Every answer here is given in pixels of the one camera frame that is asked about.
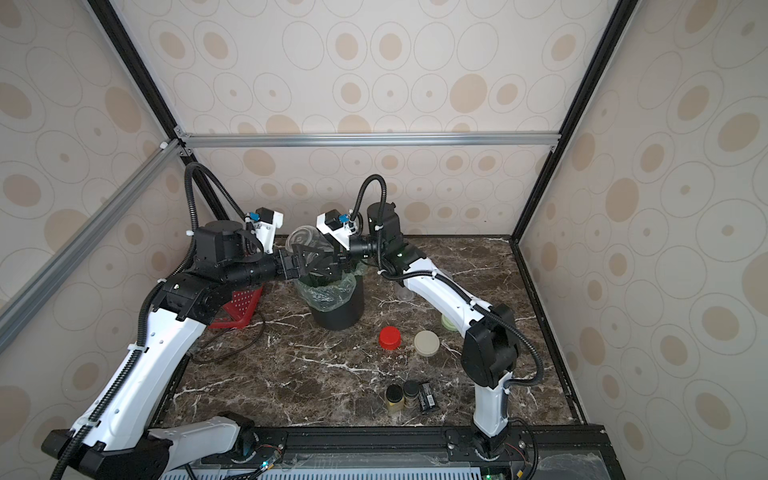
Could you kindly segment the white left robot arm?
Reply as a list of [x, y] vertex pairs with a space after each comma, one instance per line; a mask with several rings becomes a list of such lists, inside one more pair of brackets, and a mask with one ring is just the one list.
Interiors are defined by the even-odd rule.
[[137, 336], [102, 393], [68, 429], [51, 431], [42, 449], [57, 463], [52, 478], [73, 469], [91, 479], [159, 479], [203, 457], [231, 451], [247, 422], [215, 416], [174, 429], [151, 427], [174, 373], [189, 349], [236, 291], [306, 273], [301, 256], [269, 251], [255, 234], [254, 215], [200, 225], [193, 177], [222, 183], [204, 165], [191, 163], [184, 187], [192, 240], [181, 264], [145, 297]]

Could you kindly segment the red lid oatmeal jar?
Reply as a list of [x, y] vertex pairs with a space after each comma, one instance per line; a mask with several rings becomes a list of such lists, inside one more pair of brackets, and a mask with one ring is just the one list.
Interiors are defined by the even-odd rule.
[[402, 302], [411, 302], [415, 298], [415, 293], [407, 287], [396, 285], [396, 298]]

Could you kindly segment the red jar lid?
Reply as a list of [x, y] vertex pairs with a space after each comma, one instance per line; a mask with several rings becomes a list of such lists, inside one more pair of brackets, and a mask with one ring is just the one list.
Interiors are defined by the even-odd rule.
[[382, 349], [394, 351], [398, 349], [402, 342], [401, 332], [394, 326], [386, 326], [381, 329], [378, 337], [379, 345]]

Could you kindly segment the light green jar lid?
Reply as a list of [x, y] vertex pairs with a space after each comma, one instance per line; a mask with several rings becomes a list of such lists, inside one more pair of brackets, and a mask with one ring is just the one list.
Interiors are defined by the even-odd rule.
[[452, 331], [452, 332], [457, 332], [458, 331], [458, 329], [455, 326], [455, 324], [445, 315], [441, 316], [441, 324], [448, 331]]

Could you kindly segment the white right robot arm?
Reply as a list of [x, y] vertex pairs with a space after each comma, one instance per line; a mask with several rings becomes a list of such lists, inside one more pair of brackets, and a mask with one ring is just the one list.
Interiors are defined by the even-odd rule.
[[333, 249], [319, 257], [328, 263], [323, 272], [334, 278], [370, 259], [381, 278], [414, 292], [454, 325], [463, 338], [462, 368], [475, 384], [474, 425], [485, 439], [500, 438], [510, 423], [509, 390], [537, 385], [544, 376], [542, 358], [513, 311], [471, 294], [406, 240], [379, 174], [363, 181], [350, 211], [324, 212], [316, 228]]

